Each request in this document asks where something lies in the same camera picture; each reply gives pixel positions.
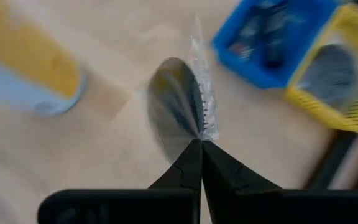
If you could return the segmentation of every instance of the plastic basket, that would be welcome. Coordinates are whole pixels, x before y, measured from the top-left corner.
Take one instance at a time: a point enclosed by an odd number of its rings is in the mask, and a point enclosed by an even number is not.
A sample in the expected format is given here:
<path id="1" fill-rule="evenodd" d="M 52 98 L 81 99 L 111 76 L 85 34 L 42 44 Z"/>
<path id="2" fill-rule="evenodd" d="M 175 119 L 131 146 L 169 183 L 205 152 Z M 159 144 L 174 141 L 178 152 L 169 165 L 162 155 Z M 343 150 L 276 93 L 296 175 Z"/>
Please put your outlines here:
<path id="1" fill-rule="evenodd" d="M 269 0 L 277 3 L 281 0 Z M 219 60 L 241 77 L 259 88 L 284 88 L 302 58 L 309 50 L 322 26 L 332 16 L 337 4 L 331 0 L 288 0 L 288 24 L 285 31 L 285 64 L 279 69 L 268 69 L 262 62 L 262 43 L 255 46 L 249 61 L 239 59 L 227 48 L 241 28 L 253 5 L 266 0 L 243 0 L 220 28 L 213 45 Z"/>
<path id="2" fill-rule="evenodd" d="M 354 131 L 358 133 L 358 100 L 353 102 L 346 112 L 340 112 L 320 102 L 312 94 L 297 88 L 319 48 L 336 30 L 341 31 L 347 41 L 358 49 L 358 6 L 350 4 L 339 8 L 331 22 L 320 34 L 313 48 L 308 52 L 303 63 L 295 72 L 285 96 L 297 106 L 307 110 L 330 128 Z"/>

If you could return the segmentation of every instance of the yellow container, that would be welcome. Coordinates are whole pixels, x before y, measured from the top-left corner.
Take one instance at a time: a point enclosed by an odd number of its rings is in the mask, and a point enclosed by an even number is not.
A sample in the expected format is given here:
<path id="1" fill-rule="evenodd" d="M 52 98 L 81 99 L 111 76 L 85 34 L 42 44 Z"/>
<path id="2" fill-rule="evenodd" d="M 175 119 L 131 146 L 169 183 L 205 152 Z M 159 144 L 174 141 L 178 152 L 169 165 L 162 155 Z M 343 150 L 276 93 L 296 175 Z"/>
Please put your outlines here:
<path id="1" fill-rule="evenodd" d="M 330 128 L 358 133 L 358 100 L 352 102 L 348 110 L 340 112 L 298 87 L 320 47 L 324 46 L 335 32 L 339 32 L 351 47 L 358 50 L 358 6 L 349 4 L 335 12 L 295 72 L 285 97 Z"/>
<path id="2" fill-rule="evenodd" d="M 73 58 L 0 0 L 0 104 L 59 114 L 76 103 L 85 82 Z"/>

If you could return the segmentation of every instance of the wooden floor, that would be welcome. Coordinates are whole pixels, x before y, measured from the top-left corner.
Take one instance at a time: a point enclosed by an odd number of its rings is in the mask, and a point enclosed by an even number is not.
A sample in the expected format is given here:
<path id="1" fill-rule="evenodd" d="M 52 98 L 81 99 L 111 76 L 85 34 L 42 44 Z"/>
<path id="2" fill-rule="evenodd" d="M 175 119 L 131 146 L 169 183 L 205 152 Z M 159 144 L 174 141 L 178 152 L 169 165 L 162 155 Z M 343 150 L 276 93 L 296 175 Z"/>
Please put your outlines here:
<path id="1" fill-rule="evenodd" d="M 209 40 L 237 1 L 11 2 L 92 73 L 84 97 L 62 116 L 0 106 L 0 223 L 35 223 L 39 203 L 61 189 L 149 186 L 172 158 L 150 131 L 144 85 L 165 57 L 187 58 L 181 44 L 196 12 Z M 256 89 L 220 66 L 211 50 L 207 55 L 216 144 L 272 182 L 302 187 L 330 130 L 283 101 L 280 90 Z M 334 188 L 351 187 L 357 177 L 358 144 L 352 153 Z M 210 223 L 205 199 L 202 223 Z"/>

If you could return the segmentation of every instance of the yellow plastic basket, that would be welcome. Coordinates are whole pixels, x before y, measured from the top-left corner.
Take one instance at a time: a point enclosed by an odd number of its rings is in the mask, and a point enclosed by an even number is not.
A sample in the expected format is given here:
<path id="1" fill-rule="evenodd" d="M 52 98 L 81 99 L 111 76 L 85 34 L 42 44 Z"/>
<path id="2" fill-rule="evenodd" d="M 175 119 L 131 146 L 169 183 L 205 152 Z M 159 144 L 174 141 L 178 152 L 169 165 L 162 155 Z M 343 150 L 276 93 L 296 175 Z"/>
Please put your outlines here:
<path id="1" fill-rule="evenodd" d="M 329 105 L 319 101 L 312 94 L 298 88 L 306 69 L 310 66 L 322 47 L 334 32 L 340 32 L 353 48 L 358 50 L 358 6 L 349 4 L 340 7 L 332 16 L 331 21 L 316 39 L 311 50 L 306 54 L 291 79 L 285 97 L 300 108 L 307 110 L 320 121 L 333 129 L 354 131 L 358 133 L 358 100 L 353 102 L 349 109 L 342 113 Z"/>

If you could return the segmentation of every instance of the blue plastic basket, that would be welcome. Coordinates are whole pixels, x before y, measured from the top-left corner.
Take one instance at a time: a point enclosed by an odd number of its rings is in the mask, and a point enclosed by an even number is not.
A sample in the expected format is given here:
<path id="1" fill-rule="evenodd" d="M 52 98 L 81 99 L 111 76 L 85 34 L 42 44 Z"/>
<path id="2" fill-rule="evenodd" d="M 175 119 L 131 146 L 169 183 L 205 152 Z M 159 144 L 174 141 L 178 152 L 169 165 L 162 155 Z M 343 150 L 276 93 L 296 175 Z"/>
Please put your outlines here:
<path id="1" fill-rule="evenodd" d="M 263 65 L 261 41 L 258 41 L 248 61 L 241 60 L 228 49 L 250 7 L 264 1 L 242 0 L 216 34 L 213 46 L 222 64 L 257 87 L 284 88 L 337 4 L 332 0 L 288 0 L 290 18 L 285 28 L 285 63 L 280 68 L 269 69 Z"/>

